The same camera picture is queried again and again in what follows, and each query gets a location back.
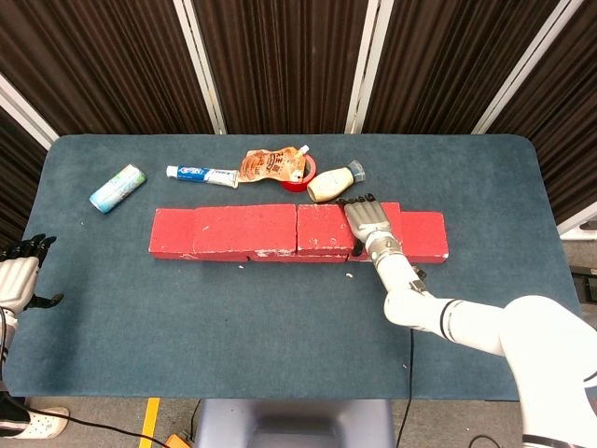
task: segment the white bottle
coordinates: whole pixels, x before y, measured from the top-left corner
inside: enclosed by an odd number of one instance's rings
[[[337,198],[354,182],[365,180],[365,170],[358,161],[351,161],[348,166],[326,171],[309,182],[307,192],[314,203],[324,203]]]

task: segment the person's foot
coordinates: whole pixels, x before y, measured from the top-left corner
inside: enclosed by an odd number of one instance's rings
[[[66,408],[48,408],[42,411],[69,415]],[[41,413],[29,413],[29,417],[31,418],[29,426],[21,434],[9,437],[9,439],[51,439],[63,432],[68,423],[65,418],[50,417]]]

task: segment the food packet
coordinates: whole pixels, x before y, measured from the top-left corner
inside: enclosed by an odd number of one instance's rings
[[[306,145],[300,149],[284,147],[278,151],[255,149],[248,151],[239,170],[239,182],[261,179],[300,182],[305,171]]]

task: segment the red tape roll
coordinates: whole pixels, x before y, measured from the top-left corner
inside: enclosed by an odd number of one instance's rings
[[[305,172],[308,171],[307,175],[305,175],[300,182],[282,182],[282,186],[288,191],[292,191],[293,193],[306,191],[309,182],[311,182],[315,177],[315,174],[317,173],[317,165],[315,164],[315,160],[309,154],[305,154],[305,159],[307,160],[305,162]]]

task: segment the grey floor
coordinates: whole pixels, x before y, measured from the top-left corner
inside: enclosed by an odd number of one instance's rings
[[[595,266],[597,242],[566,242],[564,250],[570,264]],[[597,328],[597,305],[583,304],[583,314]],[[34,407],[66,406],[75,417],[140,432],[146,412],[146,399],[42,398],[31,399]],[[162,399],[155,437],[161,441],[173,433],[189,431],[195,399]],[[393,414],[396,428],[402,420],[405,400],[396,400]],[[597,401],[593,402],[597,410]],[[463,448],[477,434],[488,434],[502,447],[520,446],[521,413],[518,403],[489,401],[415,400],[410,408],[403,448]],[[51,441],[2,440],[6,448],[87,448],[138,447],[135,438],[110,431],[69,424],[64,433]],[[488,441],[478,441],[475,448],[494,448]]]

